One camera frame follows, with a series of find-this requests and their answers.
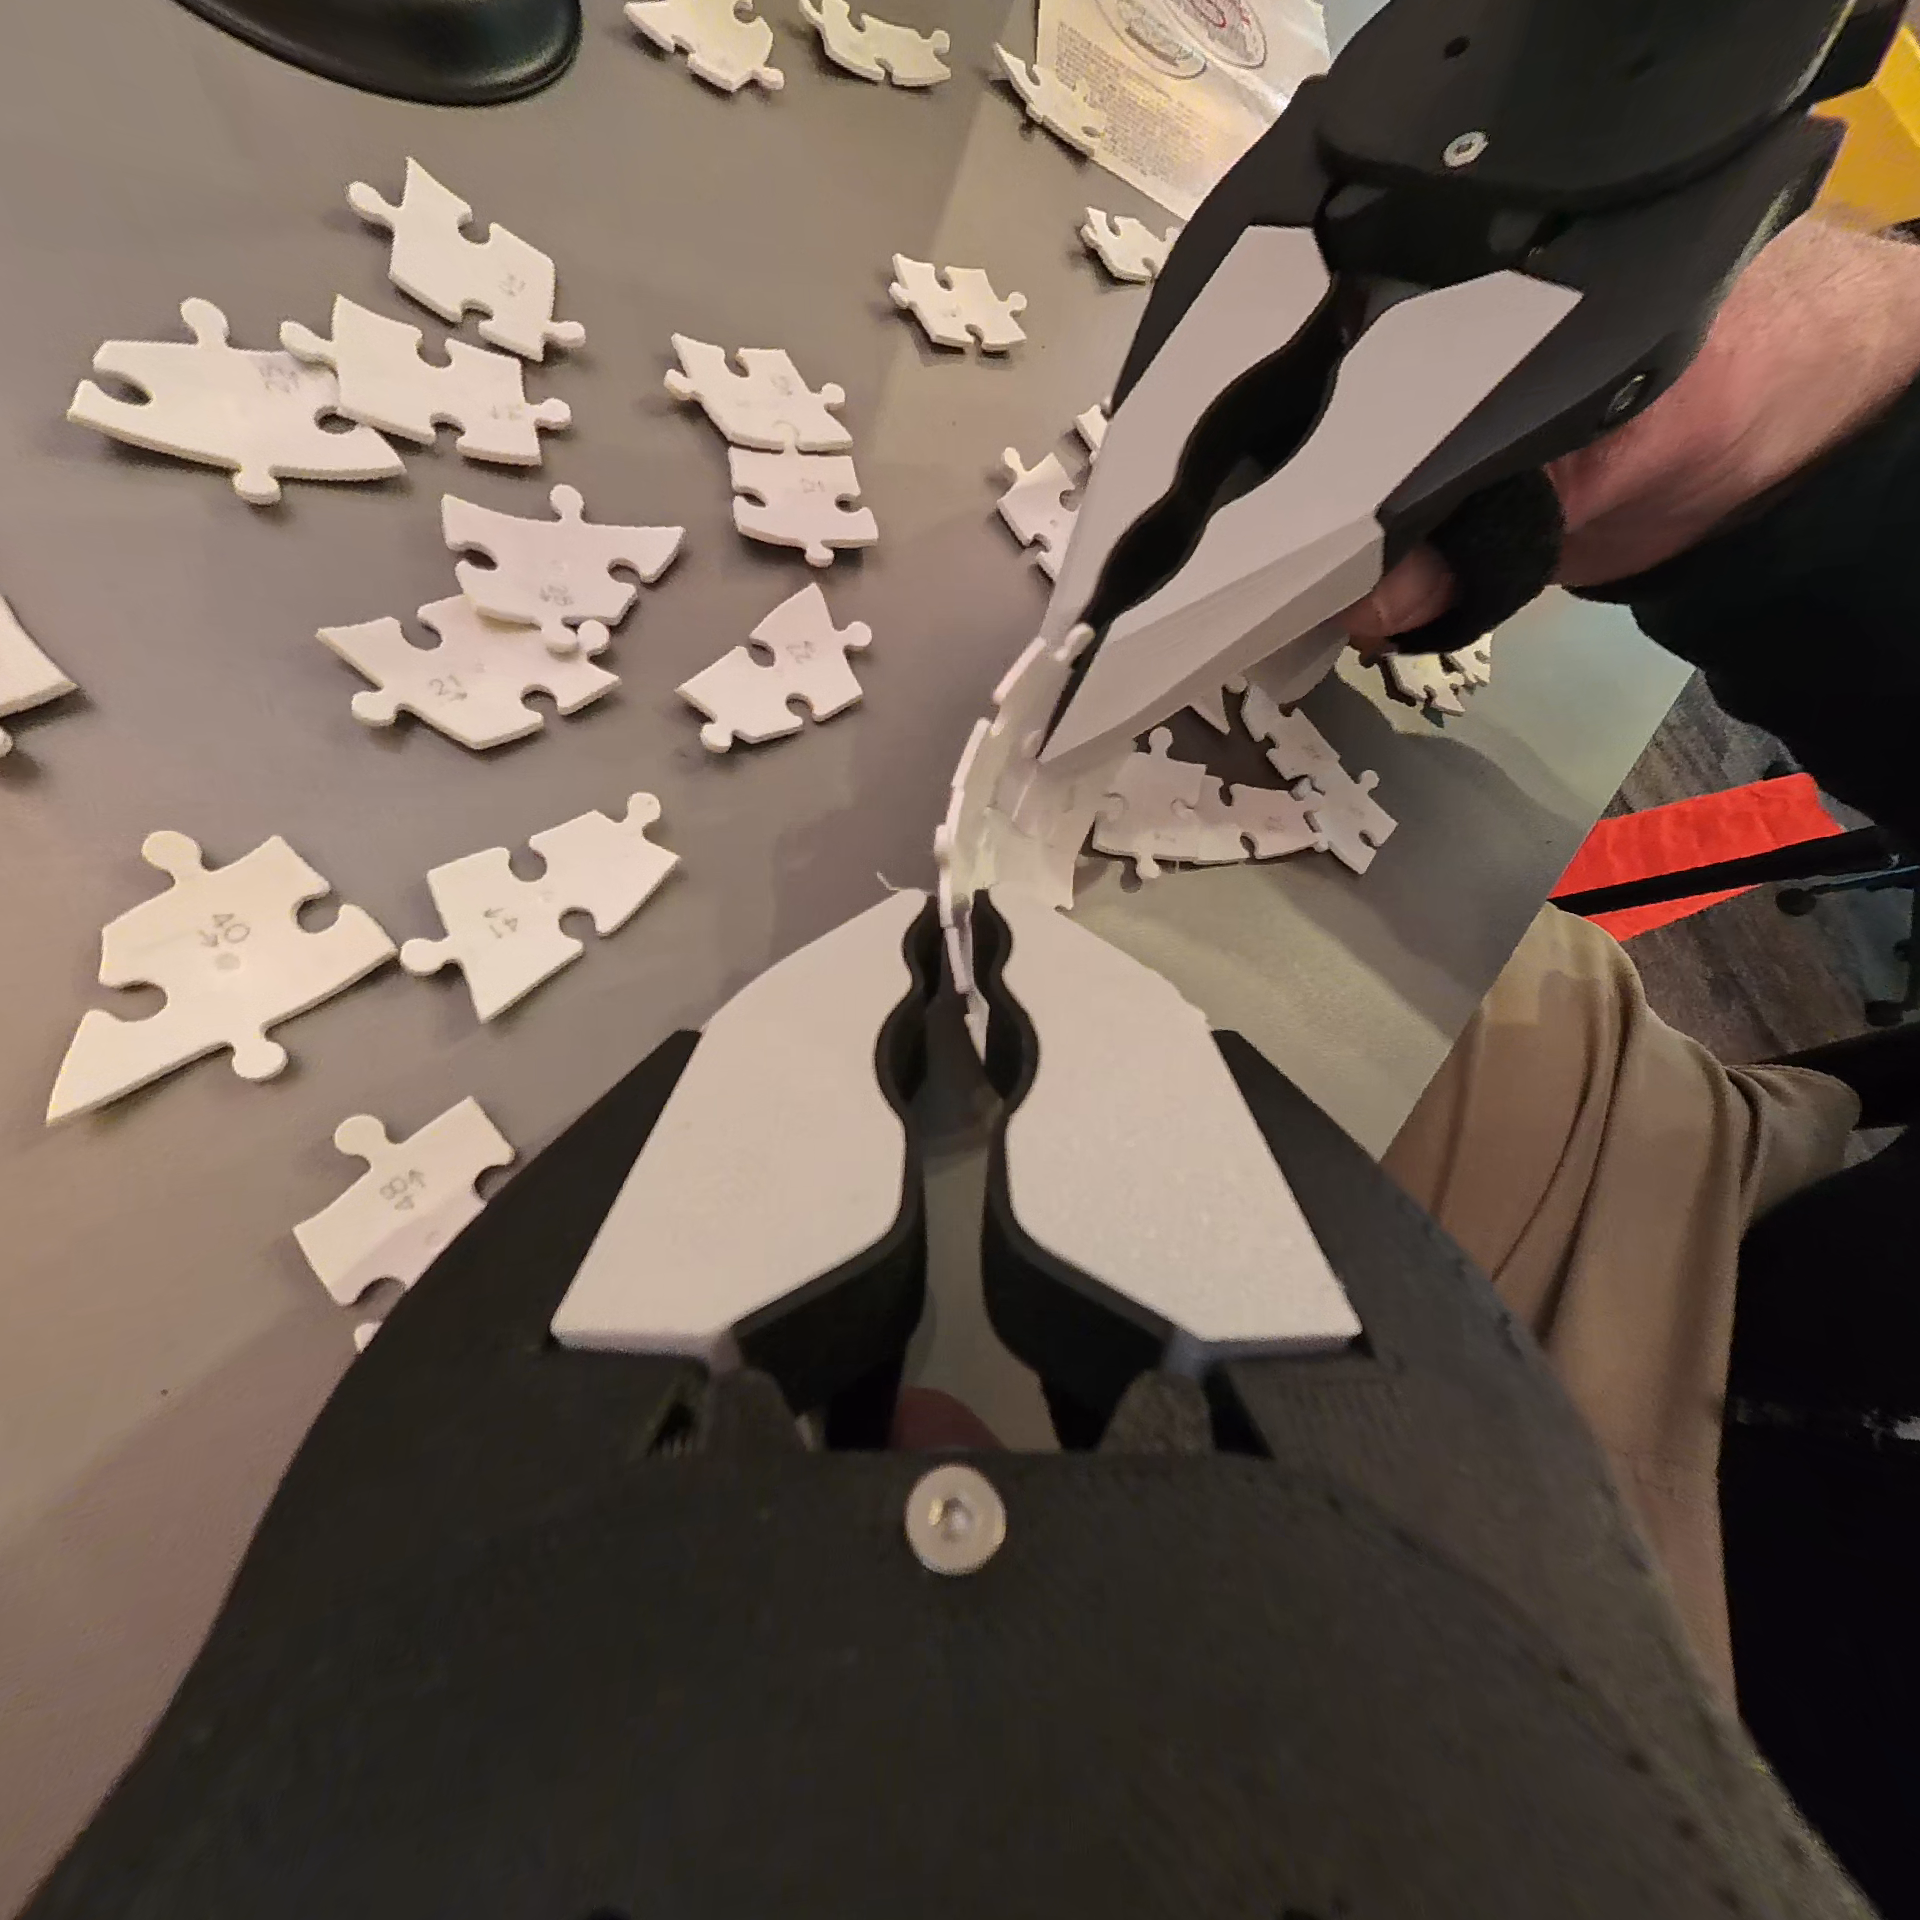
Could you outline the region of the black puzzle ball stand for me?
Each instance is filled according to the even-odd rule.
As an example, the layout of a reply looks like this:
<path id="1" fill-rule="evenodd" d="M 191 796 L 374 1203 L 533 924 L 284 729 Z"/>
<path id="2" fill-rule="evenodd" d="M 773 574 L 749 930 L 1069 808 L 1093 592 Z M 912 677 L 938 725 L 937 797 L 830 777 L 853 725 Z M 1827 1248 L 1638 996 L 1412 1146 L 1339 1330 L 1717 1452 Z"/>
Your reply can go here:
<path id="1" fill-rule="evenodd" d="M 187 3 L 206 25 L 311 77 L 374 95 L 495 109 L 566 77 L 581 3 Z"/>

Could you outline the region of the joined puzzle ball section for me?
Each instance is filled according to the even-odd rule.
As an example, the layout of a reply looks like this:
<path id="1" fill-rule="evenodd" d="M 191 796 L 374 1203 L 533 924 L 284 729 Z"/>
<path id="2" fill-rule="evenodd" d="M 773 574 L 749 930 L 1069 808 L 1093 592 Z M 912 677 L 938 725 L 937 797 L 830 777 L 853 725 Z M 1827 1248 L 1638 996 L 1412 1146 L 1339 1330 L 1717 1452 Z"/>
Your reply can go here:
<path id="1" fill-rule="evenodd" d="M 973 898 L 998 888 L 1064 914 L 1074 908 L 1081 847 L 1101 793 L 1091 777 L 1047 770 L 1042 747 L 1091 640 L 1091 626 L 1039 635 L 1004 673 L 992 709 L 956 763 L 949 812 L 934 837 L 949 975 L 976 1052 L 985 1052 L 991 1011 L 976 982 Z"/>

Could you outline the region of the white puzzle pieces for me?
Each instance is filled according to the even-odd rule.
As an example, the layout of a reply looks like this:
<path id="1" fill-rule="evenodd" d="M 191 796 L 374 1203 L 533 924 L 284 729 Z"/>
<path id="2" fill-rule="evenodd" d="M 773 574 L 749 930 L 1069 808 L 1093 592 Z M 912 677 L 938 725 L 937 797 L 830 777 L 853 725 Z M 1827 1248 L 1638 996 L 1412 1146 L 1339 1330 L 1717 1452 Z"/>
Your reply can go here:
<path id="1" fill-rule="evenodd" d="M 786 331 L 826 324 L 848 364 L 874 330 L 869 282 L 843 272 L 837 247 L 867 268 L 867 213 L 906 189 L 905 175 L 938 132 L 938 122 L 859 130 L 873 109 L 849 103 L 826 117 L 808 117 L 803 103 L 784 114 L 789 122 L 756 109 L 708 135 L 657 114 L 648 152 L 632 157 L 590 144 L 590 111 L 566 93 L 547 122 L 474 120 L 455 169 L 474 185 L 500 163 L 527 197 L 540 195 L 538 223 L 568 241 L 573 282 L 511 228 L 479 230 L 469 200 L 409 157 L 396 192 L 354 180 L 344 201 L 390 244 L 383 282 L 446 321 L 443 355 L 428 354 L 412 319 L 341 289 L 325 330 L 295 315 L 257 349 L 232 336 L 221 303 L 195 295 L 172 336 L 109 340 L 65 411 L 74 427 L 140 450 L 140 464 L 107 455 L 90 479 L 53 483 L 6 459 L 6 487 L 21 481 L 25 500 L 49 513 L 17 524 L 40 567 L 29 586 L 47 590 L 32 592 L 32 612 L 81 622 L 97 649 L 87 664 L 109 673 L 94 684 L 109 735 L 85 754 L 91 801 L 156 801 L 142 777 L 156 763 L 217 824 L 220 844 L 254 828 L 248 797 L 261 797 L 329 856 L 320 872 L 279 829 L 210 866 L 191 833 L 150 833 L 142 859 L 168 887 L 104 925 L 99 982 L 157 991 L 163 1004 L 142 1018 L 85 1010 L 49 1091 L 49 1124 L 140 1098 L 215 1053 L 239 1077 L 271 1081 L 288 1060 L 279 1025 L 396 964 L 415 978 L 460 967 L 471 1018 L 501 1018 L 581 958 L 570 915 L 593 915 L 606 939 L 689 856 L 697 872 L 669 897 L 678 914 L 695 898 L 730 910 L 770 898 L 803 929 L 826 915 L 827 934 L 902 888 L 926 891 L 938 908 L 934 837 L 954 780 L 942 761 L 958 718 L 934 735 L 873 729 L 869 747 L 906 752 L 906 770 L 874 789 L 853 763 L 820 757 L 776 789 L 737 773 L 741 828 L 728 842 L 716 840 L 728 793 L 690 779 L 690 732 L 660 757 L 651 729 L 604 767 L 601 789 L 622 785 L 617 812 L 528 835 L 538 876 L 516 874 L 509 847 L 438 864 L 417 882 L 436 897 L 438 934 L 399 945 L 362 882 L 374 870 L 399 876 L 404 855 L 474 835 L 495 802 L 466 789 L 406 789 L 394 758 L 347 761 L 276 735 L 250 748 L 254 726 L 272 714 L 245 689 L 248 673 L 279 673 L 290 656 L 223 635 L 254 612 L 254 590 L 290 590 L 300 613 L 315 595 L 368 595 L 394 524 L 347 520 L 339 504 L 303 520 L 286 488 L 378 487 L 394 499 L 404 445 L 432 450 L 447 429 L 460 459 L 528 471 L 520 499 L 546 494 L 551 513 L 443 499 L 438 527 L 460 554 L 460 592 L 421 607 L 431 649 L 412 645 L 399 619 L 322 626 L 318 640 L 363 677 L 357 723 L 390 729 L 409 711 L 474 757 L 540 732 L 530 693 L 568 714 L 615 689 L 619 677 L 597 659 L 637 585 L 676 565 L 686 527 L 587 519 L 581 488 L 543 471 L 546 440 L 654 464 L 678 508 L 705 479 L 669 464 L 660 429 L 632 418 L 611 390 L 611 335 L 597 330 L 593 341 L 578 306 L 615 281 L 637 289 L 640 272 L 700 277 L 751 319 Z M 942 676 L 978 683 L 1014 639 L 1025 653 L 1045 635 L 1047 612 L 996 608 L 991 569 L 945 567 L 932 533 L 902 519 L 902 477 L 932 491 L 961 467 L 954 429 L 902 421 L 900 441 L 869 450 L 876 515 L 862 497 L 857 435 L 840 418 L 843 386 L 813 390 L 784 344 L 695 341 L 678 330 L 674 352 L 663 387 L 700 405 L 728 448 L 740 535 L 822 569 L 849 552 L 857 580 L 895 597 L 881 667 L 915 673 L 918 699 Z"/>

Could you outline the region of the small joined puzzle strip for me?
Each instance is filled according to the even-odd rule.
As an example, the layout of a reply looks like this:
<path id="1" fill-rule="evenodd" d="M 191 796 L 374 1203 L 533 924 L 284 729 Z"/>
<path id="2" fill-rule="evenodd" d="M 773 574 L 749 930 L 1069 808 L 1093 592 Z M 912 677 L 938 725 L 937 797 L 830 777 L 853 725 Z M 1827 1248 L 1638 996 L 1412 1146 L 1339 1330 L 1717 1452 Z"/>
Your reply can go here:
<path id="1" fill-rule="evenodd" d="M 1372 797 L 1372 770 L 1350 779 L 1339 763 L 1284 777 L 1282 785 L 1223 783 L 1198 761 L 1172 754 L 1155 729 L 1107 780 L 1095 806 L 1091 849 L 1133 862 L 1143 882 L 1164 870 L 1205 870 L 1299 853 L 1328 853 L 1364 874 L 1397 833 Z"/>

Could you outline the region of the person's right hand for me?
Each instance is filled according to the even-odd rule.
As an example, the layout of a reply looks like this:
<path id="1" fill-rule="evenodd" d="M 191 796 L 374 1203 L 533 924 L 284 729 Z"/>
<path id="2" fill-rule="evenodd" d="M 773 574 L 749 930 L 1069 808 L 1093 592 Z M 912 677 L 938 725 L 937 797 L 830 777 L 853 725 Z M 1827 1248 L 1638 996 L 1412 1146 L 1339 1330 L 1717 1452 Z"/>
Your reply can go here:
<path id="1" fill-rule="evenodd" d="M 1879 421 L 1915 386 L 1915 306 L 1915 241 L 1790 223 L 1666 395 L 1550 461 L 1550 583 L 1576 595 L 1674 560 Z"/>

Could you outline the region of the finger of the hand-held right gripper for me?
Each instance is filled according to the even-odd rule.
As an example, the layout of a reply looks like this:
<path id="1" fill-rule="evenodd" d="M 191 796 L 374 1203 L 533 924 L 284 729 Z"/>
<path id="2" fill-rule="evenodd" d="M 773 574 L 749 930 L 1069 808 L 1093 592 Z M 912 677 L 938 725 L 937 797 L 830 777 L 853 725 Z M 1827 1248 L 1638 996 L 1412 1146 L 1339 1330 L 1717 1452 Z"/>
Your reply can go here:
<path id="1" fill-rule="evenodd" d="M 1309 228 L 1251 228 L 1115 403 L 1045 613 L 1045 640 L 1106 633 L 1197 552 L 1230 477 L 1296 448 L 1333 352 L 1311 349 L 1333 277 Z"/>
<path id="2" fill-rule="evenodd" d="M 1385 572 L 1382 504 L 1581 303 L 1480 274 L 1385 313 L 1347 355 L 1314 435 L 1221 508 L 1193 554 L 1106 632 L 1042 761 L 1081 770 L 1198 693 L 1321 629 Z"/>

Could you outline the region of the person's tan trousers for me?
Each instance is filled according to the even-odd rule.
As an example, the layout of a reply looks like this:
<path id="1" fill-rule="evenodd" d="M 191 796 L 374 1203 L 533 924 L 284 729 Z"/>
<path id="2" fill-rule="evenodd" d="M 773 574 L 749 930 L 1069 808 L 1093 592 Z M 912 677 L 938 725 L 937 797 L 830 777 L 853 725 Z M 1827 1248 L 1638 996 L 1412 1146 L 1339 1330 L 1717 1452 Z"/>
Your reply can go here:
<path id="1" fill-rule="evenodd" d="M 1833 1075 L 1721 1064 L 1654 1011 L 1603 929 L 1544 905 L 1385 1155 L 1592 1425 L 1726 1706 L 1741 1239 L 1838 1173 L 1860 1112 Z"/>

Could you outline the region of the person's right forearm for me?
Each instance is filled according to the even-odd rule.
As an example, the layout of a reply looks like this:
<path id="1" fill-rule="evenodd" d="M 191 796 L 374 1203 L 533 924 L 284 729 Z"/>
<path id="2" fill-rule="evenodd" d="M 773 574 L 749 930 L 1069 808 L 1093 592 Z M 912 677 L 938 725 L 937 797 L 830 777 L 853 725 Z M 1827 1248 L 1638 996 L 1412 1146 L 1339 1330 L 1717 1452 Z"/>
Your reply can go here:
<path id="1" fill-rule="evenodd" d="M 1576 597 L 1623 605 L 1725 711 L 1915 844 L 1915 386 L 1693 549 Z"/>

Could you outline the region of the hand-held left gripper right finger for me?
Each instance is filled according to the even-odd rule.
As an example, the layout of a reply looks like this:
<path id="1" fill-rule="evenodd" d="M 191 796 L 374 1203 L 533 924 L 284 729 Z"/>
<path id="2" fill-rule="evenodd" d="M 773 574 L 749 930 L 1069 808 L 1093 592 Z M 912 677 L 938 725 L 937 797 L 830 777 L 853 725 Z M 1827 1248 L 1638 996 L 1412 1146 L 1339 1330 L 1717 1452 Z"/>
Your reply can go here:
<path id="1" fill-rule="evenodd" d="M 991 888 L 970 920 L 1000 1096 L 983 1302 L 1059 1444 L 1093 1449 L 1156 1371 L 1354 1354 L 1360 1313 L 1212 1021 L 1036 897 Z"/>

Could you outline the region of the orange fabric item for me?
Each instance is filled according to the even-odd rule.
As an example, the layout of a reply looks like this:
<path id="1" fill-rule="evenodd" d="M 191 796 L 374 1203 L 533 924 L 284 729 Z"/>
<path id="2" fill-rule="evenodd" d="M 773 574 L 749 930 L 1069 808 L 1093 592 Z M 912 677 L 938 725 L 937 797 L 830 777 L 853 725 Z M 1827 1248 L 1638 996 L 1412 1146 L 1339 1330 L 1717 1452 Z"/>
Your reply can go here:
<path id="1" fill-rule="evenodd" d="M 1600 821 L 1563 874 L 1555 901 L 1778 853 L 1841 833 L 1808 773 L 1753 780 Z"/>

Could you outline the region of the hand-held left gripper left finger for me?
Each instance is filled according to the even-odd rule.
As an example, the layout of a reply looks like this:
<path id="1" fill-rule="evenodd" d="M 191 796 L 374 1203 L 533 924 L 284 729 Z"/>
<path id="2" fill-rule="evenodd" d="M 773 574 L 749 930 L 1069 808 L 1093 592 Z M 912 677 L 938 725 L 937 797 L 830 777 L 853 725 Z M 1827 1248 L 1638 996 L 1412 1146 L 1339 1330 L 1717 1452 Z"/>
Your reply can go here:
<path id="1" fill-rule="evenodd" d="M 770 1378 L 827 1449 L 895 1436 L 928 1297 L 915 1106 L 937 901 L 888 894 L 741 986 L 676 1083 L 552 1311 L 566 1354 Z"/>

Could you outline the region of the yellow plastic bin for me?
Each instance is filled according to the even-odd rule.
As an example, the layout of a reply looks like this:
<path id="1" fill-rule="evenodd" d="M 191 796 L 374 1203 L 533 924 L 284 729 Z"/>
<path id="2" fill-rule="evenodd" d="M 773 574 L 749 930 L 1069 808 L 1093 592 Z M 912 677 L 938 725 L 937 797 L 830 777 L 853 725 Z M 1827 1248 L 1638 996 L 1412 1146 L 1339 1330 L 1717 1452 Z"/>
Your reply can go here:
<path id="1" fill-rule="evenodd" d="M 1918 218 L 1915 41 L 1898 38 L 1881 74 L 1817 109 L 1845 128 L 1814 212 L 1849 230 L 1889 230 Z"/>

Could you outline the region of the printed instruction sheet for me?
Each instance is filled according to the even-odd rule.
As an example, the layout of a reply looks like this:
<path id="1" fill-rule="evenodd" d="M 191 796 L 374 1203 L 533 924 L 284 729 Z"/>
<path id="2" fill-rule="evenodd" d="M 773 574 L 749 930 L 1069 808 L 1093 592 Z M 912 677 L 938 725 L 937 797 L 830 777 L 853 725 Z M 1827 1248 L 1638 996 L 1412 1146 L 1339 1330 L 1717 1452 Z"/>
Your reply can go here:
<path id="1" fill-rule="evenodd" d="M 1036 55 L 1106 116 L 1095 163 L 1188 216 L 1328 66 L 1320 3 L 1039 3 Z"/>

